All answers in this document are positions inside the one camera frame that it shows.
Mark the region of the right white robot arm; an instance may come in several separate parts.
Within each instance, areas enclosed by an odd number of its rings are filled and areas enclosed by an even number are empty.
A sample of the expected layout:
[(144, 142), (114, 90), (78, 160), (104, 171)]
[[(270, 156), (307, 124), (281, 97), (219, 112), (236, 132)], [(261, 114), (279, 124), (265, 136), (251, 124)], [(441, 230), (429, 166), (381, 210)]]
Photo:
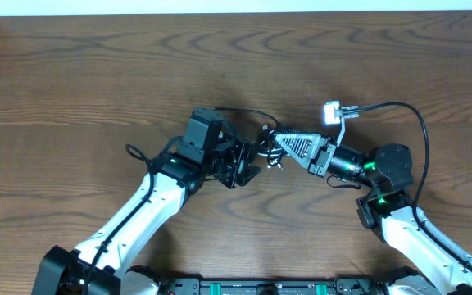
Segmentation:
[(413, 205), (411, 151), (388, 144), (369, 153), (319, 134), (281, 132), (275, 146), (319, 177), (334, 176), (369, 188), (356, 200), (362, 225), (414, 265), (389, 272), (378, 282), (384, 294), (472, 294), (472, 256)]

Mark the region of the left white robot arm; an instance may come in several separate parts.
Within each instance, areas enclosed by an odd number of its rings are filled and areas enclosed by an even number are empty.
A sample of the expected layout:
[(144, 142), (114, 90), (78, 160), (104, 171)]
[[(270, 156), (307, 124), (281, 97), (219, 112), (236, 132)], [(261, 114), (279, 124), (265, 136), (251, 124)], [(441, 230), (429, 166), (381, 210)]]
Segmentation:
[(254, 143), (215, 109), (194, 109), (184, 135), (152, 159), (129, 144), (125, 150), (146, 164), (142, 183), (95, 234), (71, 251), (55, 246), (43, 257), (34, 294), (157, 293), (156, 279), (130, 269), (154, 233), (208, 180), (232, 189), (260, 171), (252, 165)]

